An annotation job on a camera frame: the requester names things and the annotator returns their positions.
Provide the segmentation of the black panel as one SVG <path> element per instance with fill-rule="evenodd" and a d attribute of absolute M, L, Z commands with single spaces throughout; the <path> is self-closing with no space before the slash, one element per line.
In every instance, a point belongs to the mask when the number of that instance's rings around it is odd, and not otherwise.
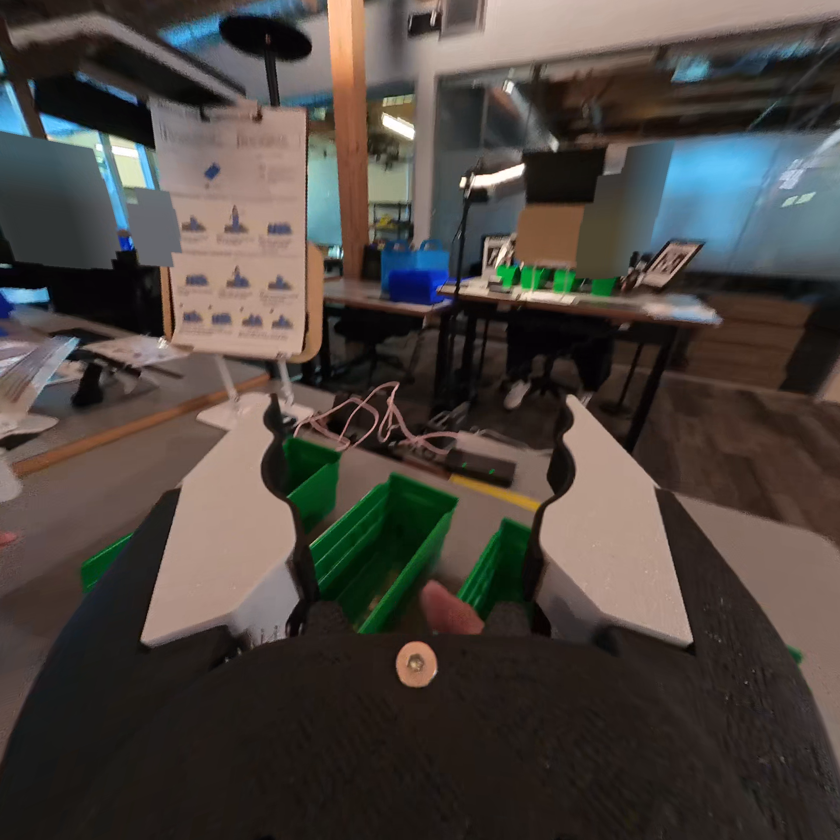
<path fill-rule="evenodd" d="M 606 148 L 524 152 L 526 204 L 581 205 L 595 200 Z"/>

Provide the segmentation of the black power bank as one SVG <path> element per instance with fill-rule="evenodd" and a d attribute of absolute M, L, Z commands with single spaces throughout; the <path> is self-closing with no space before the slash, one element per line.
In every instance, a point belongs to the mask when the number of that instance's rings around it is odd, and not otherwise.
<path fill-rule="evenodd" d="M 516 476 L 517 464 L 504 458 L 479 455 L 459 448 L 449 450 L 444 467 L 452 476 L 508 489 Z"/>

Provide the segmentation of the plain cardboard box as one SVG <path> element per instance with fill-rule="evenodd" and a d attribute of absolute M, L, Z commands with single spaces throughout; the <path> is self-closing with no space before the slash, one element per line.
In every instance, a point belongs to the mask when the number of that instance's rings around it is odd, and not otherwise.
<path fill-rule="evenodd" d="M 716 292 L 698 296 L 725 322 L 746 322 L 785 328 L 802 328 L 814 307 L 808 302 L 758 293 Z"/>
<path fill-rule="evenodd" d="M 729 369 L 707 366 L 689 368 L 683 371 L 682 375 L 699 381 L 714 382 L 720 386 L 770 392 L 805 393 L 796 380 L 791 380 L 785 368 L 733 367 Z"/>
<path fill-rule="evenodd" d="M 698 330 L 692 344 L 723 343 L 750 348 L 777 349 L 792 352 L 805 334 L 802 325 L 729 319 L 717 327 Z"/>
<path fill-rule="evenodd" d="M 794 349 L 737 343 L 693 343 L 686 352 L 690 364 L 728 368 L 781 370 L 795 354 Z"/>

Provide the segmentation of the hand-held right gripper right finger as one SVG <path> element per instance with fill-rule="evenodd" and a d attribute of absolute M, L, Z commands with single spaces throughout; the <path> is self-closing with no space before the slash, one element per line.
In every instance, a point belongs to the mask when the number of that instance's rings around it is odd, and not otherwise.
<path fill-rule="evenodd" d="M 689 648 L 658 486 L 575 396 L 556 435 L 553 493 L 532 526 L 540 564 L 532 598 L 549 635 L 588 644 L 619 627 Z"/>

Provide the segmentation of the instruction poster board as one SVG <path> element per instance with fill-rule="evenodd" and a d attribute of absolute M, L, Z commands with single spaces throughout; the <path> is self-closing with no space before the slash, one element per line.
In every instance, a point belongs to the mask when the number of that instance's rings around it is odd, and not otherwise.
<path fill-rule="evenodd" d="M 181 250 L 169 269 L 174 346 L 277 364 L 280 407 L 301 423 L 287 364 L 312 326 L 308 242 L 308 113 L 242 101 L 201 109 L 150 104 L 160 184 Z"/>

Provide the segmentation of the stack of blue bins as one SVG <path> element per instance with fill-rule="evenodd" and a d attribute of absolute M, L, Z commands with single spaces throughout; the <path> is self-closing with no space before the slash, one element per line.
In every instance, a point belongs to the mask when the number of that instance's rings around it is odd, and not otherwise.
<path fill-rule="evenodd" d="M 439 290 L 448 270 L 449 252 L 437 239 L 417 248 L 401 239 L 388 242 L 381 251 L 381 294 L 393 302 L 434 306 L 445 300 Z"/>

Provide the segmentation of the wooden top desk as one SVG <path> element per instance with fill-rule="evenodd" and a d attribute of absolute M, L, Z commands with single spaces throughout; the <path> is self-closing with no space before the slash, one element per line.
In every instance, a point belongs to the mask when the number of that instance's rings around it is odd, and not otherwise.
<path fill-rule="evenodd" d="M 449 407 L 475 397 L 478 374 L 476 336 L 479 320 L 500 321 L 512 311 L 527 310 L 565 317 L 609 322 L 619 332 L 634 330 L 636 324 L 646 332 L 646 340 L 635 335 L 638 344 L 659 347 L 623 447 L 634 453 L 645 428 L 668 362 L 678 341 L 705 329 L 717 329 L 722 316 L 691 295 L 642 295 L 639 297 L 599 297 L 588 293 L 525 290 L 500 292 L 477 278 L 449 282 L 439 294 L 451 302 L 447 317 L 441 317 L 434 375 L 434 405 Z"/>
<path fill-rule="evenodd" d="M 318 354 L 321 381 L 328 382 L 354 367 L 366 365 L 367 383 L 372 385 L 376 369 L 385 365 L 399 374 L 401 383 L 414 383 L 425 332 L 433 326 L 445 327 L 451 310 L 449 299 L 432 304 L 392 301 L 380 286 L 369 280 L 327 280 L 322 308 L 322 347 Z M 342 363 L 332 360 L 331 320 L 346 343 L 361 348 L 356 356 Z M 414 344 L 408 362 L 381 350 L 388 340 L 410 336 L 414 336 Z"/>

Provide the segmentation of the grey table wood edge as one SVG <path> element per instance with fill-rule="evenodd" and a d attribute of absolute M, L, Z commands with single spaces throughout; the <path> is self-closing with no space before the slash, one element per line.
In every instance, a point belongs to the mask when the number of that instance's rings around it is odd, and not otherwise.
<path fill-rule="evenodd" d="M 18 308 L 8 324 L 10 335 L 28 340 L 69 329 L 100 333 L 110 339 L 132 334 L 111 325 L 30 306 Z M 226 364 L 241 392 L 258 390 L 270 381 L 260 365 L 241 360 L 226 360 Z M 77 383 L 46 387 L 34 409 L 36 413 L 57 417 L 58 424 L 13 449 L 8 460 L 14 473 L 22 479 L 100 445 L 228 399 L 217 364 L 209 355 L 191 354 L 164 363 L 161 369 L 177 373 L 181 378 L 153 373 L 159 385 L 141 380 L 131 393 L 125 394 L 121 384 L 103 376 L 103 402 L 87 408 L 75 408 L 70 404 Z"/>

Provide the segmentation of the yellow tape strip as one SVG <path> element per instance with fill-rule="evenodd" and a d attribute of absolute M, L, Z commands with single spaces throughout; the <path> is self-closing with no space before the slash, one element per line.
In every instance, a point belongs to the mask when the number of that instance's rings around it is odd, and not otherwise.
<path fill-rule="evenodd" d="M 460 487 L 464 487 L 488 497 L 504 501 L 505 503 L 516 506 L 530 512 L 536 512 L 541 507 L 541 502 L 534 500 L 522 493 L 514 490 L 495 486 L 480 480 L 467 478 L 465 476 L 451 475 L 448 481 Z"/>

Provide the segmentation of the plain wooden post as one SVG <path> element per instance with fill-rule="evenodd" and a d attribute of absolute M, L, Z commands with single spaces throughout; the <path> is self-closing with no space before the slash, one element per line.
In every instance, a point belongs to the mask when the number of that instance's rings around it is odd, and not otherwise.
<path fill-rule="evenodd" d="M 362 1 L 328 1 L 343 275 L 361 278 L 369 243 L 365 21 Z"/>

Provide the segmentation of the black floor lamp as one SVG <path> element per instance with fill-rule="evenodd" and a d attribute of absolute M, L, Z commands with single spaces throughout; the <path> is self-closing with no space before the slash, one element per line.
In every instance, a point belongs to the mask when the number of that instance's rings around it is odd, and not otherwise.
<path fill-rule="evenodd" d="M 269 105 L 280 105 L 277 64 L 310 57 L 312 42 L 295 25 L 273 17 L 230 14 L 221 19 L 218 33 L 243 54 L 264 60 Z"/>

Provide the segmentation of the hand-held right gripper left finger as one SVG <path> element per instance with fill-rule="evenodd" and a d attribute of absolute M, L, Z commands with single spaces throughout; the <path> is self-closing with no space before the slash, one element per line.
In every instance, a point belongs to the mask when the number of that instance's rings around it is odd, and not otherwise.
<path fill-rule="evenodd" d="M 278 395 L 258 394 L 184 477 L 140 641 L 208 629 L 247 647 L 295 634 L 295 610 L 319 595 L 301 517 L 285 492 Z"/>

